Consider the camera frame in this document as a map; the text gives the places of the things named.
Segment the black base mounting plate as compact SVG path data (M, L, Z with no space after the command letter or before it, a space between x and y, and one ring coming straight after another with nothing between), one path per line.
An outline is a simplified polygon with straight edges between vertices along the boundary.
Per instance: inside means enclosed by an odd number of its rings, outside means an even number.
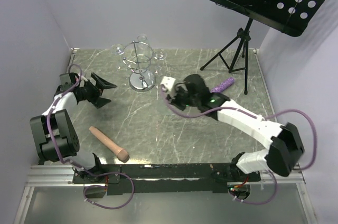
M227 193L228 184L259 182L258 171L245 174L231 163L102 164L95 174L75 173L74 184L106 185L108 195L125 193Z

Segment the purple glitter microphone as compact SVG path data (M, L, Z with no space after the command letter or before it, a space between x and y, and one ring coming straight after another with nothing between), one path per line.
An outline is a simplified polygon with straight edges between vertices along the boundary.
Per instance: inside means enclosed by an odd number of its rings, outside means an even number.
M212 93L222 93L229 87L231 87L235 83L235 79L233 77L228 78L227 80L221 82L217 86L211 89Z

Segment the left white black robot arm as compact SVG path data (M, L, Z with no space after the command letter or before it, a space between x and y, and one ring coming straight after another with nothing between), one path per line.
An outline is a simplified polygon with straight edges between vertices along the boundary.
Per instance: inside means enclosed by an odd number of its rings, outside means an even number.
M111 102L102 97L103 91L117 86L95 73L91 78L95 83L74 72L61 74L53 103L43 114L30 119L30 127L40 165L47 161L69 163L78 172L86 171L86 178L97 183L104 178L104 169L96 154L80 149L69 112L81 101L97 109L103 107Z

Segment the chrome wine glass rack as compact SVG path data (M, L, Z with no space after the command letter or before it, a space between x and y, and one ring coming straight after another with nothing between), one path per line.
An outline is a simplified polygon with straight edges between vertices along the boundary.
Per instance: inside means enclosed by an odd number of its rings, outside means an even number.
M132 41L124 46L123 52L132 49L129 57L122 55L122 61L131 70L129 86L138 92L147 92L155 86L156 77L151 71L154 58L153 48L141 41Z

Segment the clear wine glass front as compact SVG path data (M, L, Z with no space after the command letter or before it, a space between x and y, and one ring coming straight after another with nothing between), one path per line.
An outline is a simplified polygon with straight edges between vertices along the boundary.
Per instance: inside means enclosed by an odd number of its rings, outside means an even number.
M156 65L156 66L154 67L154 73L155 73L157 76L160 76L160 75L162 74L162 67Z

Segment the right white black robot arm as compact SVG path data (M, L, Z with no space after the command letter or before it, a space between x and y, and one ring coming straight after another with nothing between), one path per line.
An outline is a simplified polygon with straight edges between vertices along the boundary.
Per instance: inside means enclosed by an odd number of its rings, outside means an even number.
M304 146L295 125L269 121L241 107L233 99L219 92L211 92L199 74L187 76L182 83L163 77L161 95L169 109L181 117L186 107L199 110L198 117L209 116L231 125L258 141L264 149L240 153L232 161L230 174L242 181L252 172L270 170L287 177L304 153Z

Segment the beige pink microphone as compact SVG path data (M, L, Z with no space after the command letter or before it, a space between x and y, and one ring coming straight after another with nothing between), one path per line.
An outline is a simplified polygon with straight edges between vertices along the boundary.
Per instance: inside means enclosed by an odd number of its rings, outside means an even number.
M102 133L99 129L94 126L89 127L89 131L94 135L101 143L105 145L111 152L115 154L115 156L122 162L127 162L129 159L128 152L113 142L108 136Z

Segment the clear wine glass back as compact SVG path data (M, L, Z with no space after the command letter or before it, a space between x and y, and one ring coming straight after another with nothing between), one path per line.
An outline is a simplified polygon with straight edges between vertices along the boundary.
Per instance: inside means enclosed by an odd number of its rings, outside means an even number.
M148 43L147 35L142 33L137 37L138 42Z

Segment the clear wine glass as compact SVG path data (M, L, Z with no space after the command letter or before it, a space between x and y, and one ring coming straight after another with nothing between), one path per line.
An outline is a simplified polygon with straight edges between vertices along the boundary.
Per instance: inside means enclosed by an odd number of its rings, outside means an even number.
M164 49L154 49L153 58L157 61L164 61L167 57L167 52Z
M156 66L154 67L154 73L155 73L157 76L160 76L160 75L162 74L162 67L156 65Z
M142 33L137 37L138 42L148 43L147 35Z
M110 47L112 55L123 55L125 47L122 44L114 44Z

